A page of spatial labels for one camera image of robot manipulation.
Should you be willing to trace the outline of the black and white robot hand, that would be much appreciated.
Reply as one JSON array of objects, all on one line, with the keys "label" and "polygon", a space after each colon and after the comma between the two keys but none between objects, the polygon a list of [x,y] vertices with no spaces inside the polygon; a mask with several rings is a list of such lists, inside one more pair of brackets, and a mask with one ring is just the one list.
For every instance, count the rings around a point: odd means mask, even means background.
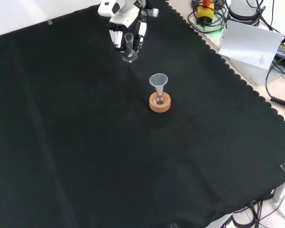
[{"label": "black and white robot hand", "polygon": [[98,14],[110,19],[108,29],[112,45],[124,57],[130,56],[124,37],[130,29],[136,28],[133,50],[142,49],[148,20],[146,6],[145,0],[103,0],[99,5]]}]

